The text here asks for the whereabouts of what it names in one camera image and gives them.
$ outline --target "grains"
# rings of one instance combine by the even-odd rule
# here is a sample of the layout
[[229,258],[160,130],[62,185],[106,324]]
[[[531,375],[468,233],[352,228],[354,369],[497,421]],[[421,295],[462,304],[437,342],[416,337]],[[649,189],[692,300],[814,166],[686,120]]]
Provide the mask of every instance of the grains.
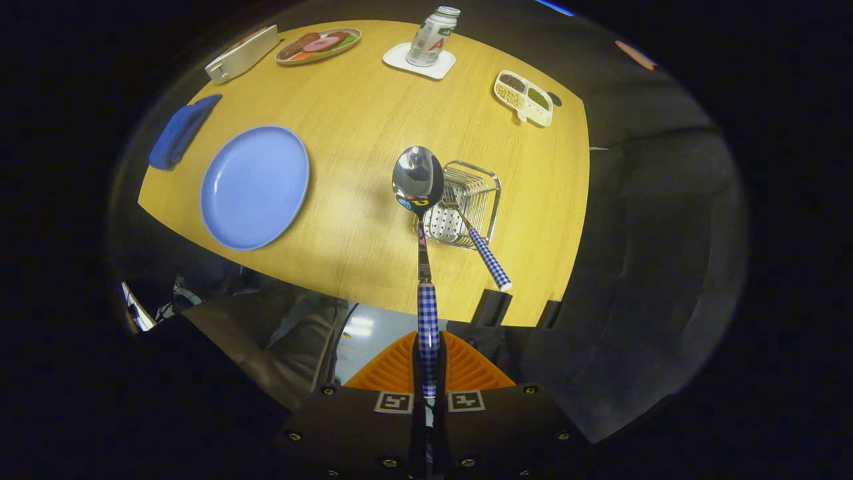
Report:
[[532,101],[545,107],[546,110],[548,109],[548,100],[545,100],[545,97],[543,97],[538,91],[531,88],[527,91],[527,96],[530,97]]
[[524,93],[525,91],[525,84],[521,80],[516,79],[514,76],[508,73],[501,75],[501,82],[513,87],[515,90],[520,91],[522,93]]
[[525,101],[521,98],[521,95],[509,90],[507,87],[503,85],[496,85],[495,91],[500,98],[506,100],[513,107],[523,108],[525,106]]

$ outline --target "yellow table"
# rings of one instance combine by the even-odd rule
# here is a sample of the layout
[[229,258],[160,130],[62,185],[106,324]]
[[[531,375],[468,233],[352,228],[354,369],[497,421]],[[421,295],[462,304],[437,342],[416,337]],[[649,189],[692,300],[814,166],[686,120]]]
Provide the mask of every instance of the yellow table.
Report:
[[[283,67],[276,52],[307,32],[351,26],[353,49],[316,63]],[[191,242],[259,272],[324,294],[416,312],[414,215],[391,191],[400,153],[431,149],[442,164],[461,160],[502,181],[491,250],[513,281],[504,325],[535,325],[546,300],[566,288],[583,229],[589,139],[583,103],[544,73],[500,50],[453,35],[456,64],[440,81],[382,62],[410,42],[417,25],[348,20],[283,32],[285,40],[249,72],[212,82],[192,102],[222,100],[173,171],[149,168],[139,204]],[[563,102],[551,126],[520,124],[491,92],[502,69],[525,76]],[[261,125],[296,132],[308,150],[310,185],[302,210],[261,249],[224,247],[201,218],[200,187],[216,153]],[[474,250],[429,243],[438,316],[470,321],[483,289],[497,290]]]

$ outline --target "checkered handle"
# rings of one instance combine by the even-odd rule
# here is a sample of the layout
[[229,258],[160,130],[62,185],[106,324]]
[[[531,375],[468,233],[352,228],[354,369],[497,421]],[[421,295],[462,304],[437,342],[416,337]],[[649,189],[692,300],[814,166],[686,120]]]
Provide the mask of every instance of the checkered handle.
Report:
[[438,383],[438,307],[435,286],[418,284],[418,349],[421,351],[424,396],[435,398]]
[[480,238],[479,233],[477,233],[477,229],[471,227],[468,229],[468,235],[471,236],[471,239],[474,241],[474,245],[477,246],[477,251],[480,252],[480,256],[483,257],[485,265],[489,267],[489,273],[491,273],[491,277],[495,279],[497,288],[501,289],[501,291],[507,291],[513,288],[513,283],[509,281],[509,277],[507,277],[507,274],[501,268],[501,264],[497,263],[497,259],[491,254],[491,250],[489,250],[488,245],[486,245],[483,239]]

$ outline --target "wire rack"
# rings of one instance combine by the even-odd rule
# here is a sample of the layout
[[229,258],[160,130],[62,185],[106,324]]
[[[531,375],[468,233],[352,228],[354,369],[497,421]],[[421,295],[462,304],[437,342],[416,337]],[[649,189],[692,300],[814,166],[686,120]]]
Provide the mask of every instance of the wire rack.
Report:
[[[485,168],[464,161],[452,161],[444,167],[445,193],[441,203],[424,214],[426,238],[465,249],[476,249],[459,212],[444,205],[444,201],[449,200],[448,190],[455,194],[459,209],[471,222],[471,226],[476,228],[486,244],[489,244],[495,235],[497,207],[501,201],[501,180],[494,172]],[[488,229],[483,228],[486,221],[489,222]]]

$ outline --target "light blue plate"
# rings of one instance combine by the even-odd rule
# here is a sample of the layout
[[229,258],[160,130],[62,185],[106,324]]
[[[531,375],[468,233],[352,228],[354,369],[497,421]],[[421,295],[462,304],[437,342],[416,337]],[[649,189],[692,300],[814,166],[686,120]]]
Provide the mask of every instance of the light blue plate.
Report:
[[308,191],[308,153],[295,133],[258,126],[225,144],[201,184],[201,216],[226,247],[251,250],[281,235]]

